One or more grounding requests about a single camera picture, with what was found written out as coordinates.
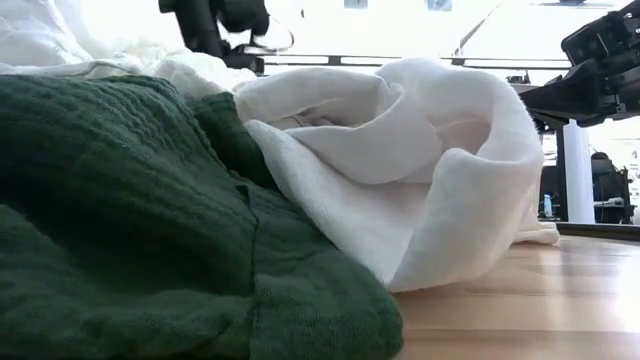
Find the white round pillar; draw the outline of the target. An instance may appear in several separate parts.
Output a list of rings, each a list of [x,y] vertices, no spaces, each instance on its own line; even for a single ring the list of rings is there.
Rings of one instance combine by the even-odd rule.
[[[594,224],[595,211],[589,138],[573,119],[563,128],[568,221]]]

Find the dark green knit garment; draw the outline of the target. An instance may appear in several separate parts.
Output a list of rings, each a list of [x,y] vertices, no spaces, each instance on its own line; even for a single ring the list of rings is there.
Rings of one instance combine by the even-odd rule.
[[[227,93],[0,75],[0,360],[392,360],[390,294]]]

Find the thin slanted pole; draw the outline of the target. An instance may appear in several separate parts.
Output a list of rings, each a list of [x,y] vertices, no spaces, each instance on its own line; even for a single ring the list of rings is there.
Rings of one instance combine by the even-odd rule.
[[[464,5],[457,12],[461,23],[458,38],[451,53],[453,57],[459,57],[464,54],[463,48],[500,7],[500,1],[487,4],[480,0],[475,0],[468,5]]]

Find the black upright frame post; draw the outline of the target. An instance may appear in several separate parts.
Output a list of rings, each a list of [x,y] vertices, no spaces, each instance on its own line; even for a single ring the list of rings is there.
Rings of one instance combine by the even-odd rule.
[[[558,184],[558,217],[561,222],[567,222],[568,218],[568,203],[567,203],[567,188],[566,188],[566,160],[565,160],[565,146],[564,146],[564,128],[559,127],[555,130],[556,136],[556,169],[557,169],[557,184]]]

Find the white soft cloth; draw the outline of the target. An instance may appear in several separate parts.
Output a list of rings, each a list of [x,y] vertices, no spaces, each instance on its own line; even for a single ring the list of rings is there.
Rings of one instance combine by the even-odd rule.
[[[425,58],[372,74],[303,68],[235,88],[279,190],[390,291],[466,281],[537,215],[543,149],[516,89]]]

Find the black table edge strip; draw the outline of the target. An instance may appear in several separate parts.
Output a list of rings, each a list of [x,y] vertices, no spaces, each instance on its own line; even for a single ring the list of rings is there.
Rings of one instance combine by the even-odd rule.
[[[558,222],[556,228],[561,235],[640,242],[640,226]]]

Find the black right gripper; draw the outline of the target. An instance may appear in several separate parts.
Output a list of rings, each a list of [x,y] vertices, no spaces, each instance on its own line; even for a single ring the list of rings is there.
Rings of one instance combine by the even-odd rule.
[[[640,116],[640,49],[607,58],[601,70],[609,117]],[[564,127],[570,120],[590,127],[601,123],[600,90],[597,63],[586,61],[520,96],[538,127]]]

